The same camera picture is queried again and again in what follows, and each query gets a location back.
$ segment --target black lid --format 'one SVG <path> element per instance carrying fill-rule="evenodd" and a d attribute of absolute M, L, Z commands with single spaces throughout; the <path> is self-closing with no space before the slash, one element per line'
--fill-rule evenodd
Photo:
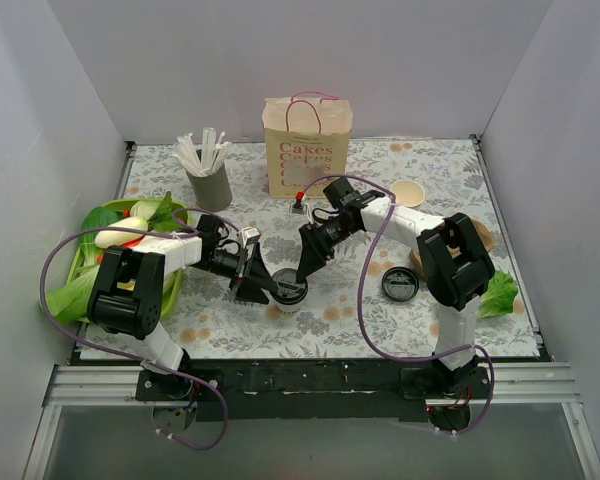
<path fill-rule="evenodd" d="M 309 292 L 307 280 L 297 282 L 296 271 L 293 268 L 278 270 L 271 278 L 278 285 L 278 293 L 272 293 L 271 297 L 283 305 L 300 303 Z"/>
<path fill-rule="evenodd" d="M 391 300 L 406 302 L 418 293 L 418 277 L 406 267 L 393 267 L 382 276 L 382 291 Z"/>

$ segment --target green basket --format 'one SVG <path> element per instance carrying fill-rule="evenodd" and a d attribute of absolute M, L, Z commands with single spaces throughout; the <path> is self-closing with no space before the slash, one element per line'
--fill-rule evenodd
<path fill-rule="evenodd" d="M 113 200 L 112 202 L 105 203 L 102 205 L 104 208 L 108 208 L 109 210 L 113 210 L 114 212 L 124 212 L 125 210 L 130 209 L 133 205 L 140 201 L 146 200 L 146 198 L 124 198 L 122 200 Z M 173 205 L 178 208 L 185 208 L 186 205 L 173 201 Z M 178 218 L 180 220 L 184 220 L 187 223 L 191 222 L 190 212 L 180 212 L 178 214 Z M 82 255 L 82 251 L 78 249 L 76 252 L 76 256 L 73 258 L 73 263 L 71 264 L 71 270 L 69 270 L 69 277 L 67 278 L 67 283 L 77 277 L 76 270 L 82 266 L 84 262 L 84 255 Z M 180 287 L 182 286 L 182 270 L 178 270 L 176 272 L 176 279 L 173 282 L 173 287 L 164 292 L 162 295 L 162 311 L 160 312 L 160 318 L 165 318 L 173 312 L 173 309 L 176 306 L 176 299 L 178 298 L 178 293 L 180 292 Z"/>

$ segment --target floral pattern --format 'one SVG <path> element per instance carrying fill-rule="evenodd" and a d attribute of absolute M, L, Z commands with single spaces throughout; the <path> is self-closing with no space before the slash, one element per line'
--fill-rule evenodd
<path fill-rule="evenodd" d="M 398 179 L 423 185 L 426 213 L 450 215 L 462 211 L 480 220 L 495 235 L 492 258 L 497 269 L 513 272 L 484 176 L 469 140 L 352 140 L 347 172 L 390 186 Z M 169 145 L 138 147 L 131 168 L 129 197 L 162 197 L 195 205 L 184 170 L 171 157 Z M 222 215 L 261 233 L 265 263 L 271 273 L 297 266 L 298 228 L 306 217 L 289 213 L 289 200 L 268 195 L 263 144 L 236 144 L 226 160 L 233 191 Z M 312 200 L 313 207 L 327 206 Z M 322 358 L 373 357 L 360 334 L 356 290 L 372 235 L 357 233 L 337 246 L 336 258 L 309 277 L 309 294 L 293 315 L 274 305 L 244 306 L 227 300 L 228 280 L 187 269 L 174 313 L 163 324 L 192 358 Z M 373 341 L 394 355 L 430 355 L 438 326 L 436 302 L 422 284 L 407 304 L 392 302 L 380 291 L 382 274 L 408 265 L 409 249 L 383 239 L 375 252 L 364 290 L 364 320 Z M 123 350 L 133 347 L 122 336 L 107 335 L 90 325 L 86 338 Z M 504 317 L 478 320 L 476 341 L 495 356 L 535 356 L 536 341 L 521 296 L 516 311 Z M 109 358 L 85 349 L 83 359 Z"/>

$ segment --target gray floor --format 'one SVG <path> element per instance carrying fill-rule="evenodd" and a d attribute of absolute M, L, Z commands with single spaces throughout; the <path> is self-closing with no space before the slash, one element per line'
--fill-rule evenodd
<path fill-rule="evenodd" d="M 217 424 L 194 424 L 188 435 L 203 441 L 217 429 Z M 457 441 L 397 428 L 387 420 L 234 421 L 220 446 L 206 453 L 157 435 L 150 408 L 65 407 L 46 478 L 567 480 L 584 476 L 560 405 L 494 405 L 479 428 Z"/>

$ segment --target utensil holder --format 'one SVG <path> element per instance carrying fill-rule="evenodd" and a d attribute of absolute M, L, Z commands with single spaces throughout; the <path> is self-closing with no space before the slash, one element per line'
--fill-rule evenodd
<path fill-rule="evenodd" d="M 193 194 L 200 208 L 211 212 L 224 210 L 231 204 L 233 195 L 227 178 L 227 169 L 222 165 L 217 172 L 207 177 L 196 177 L 187 172 Z"/>

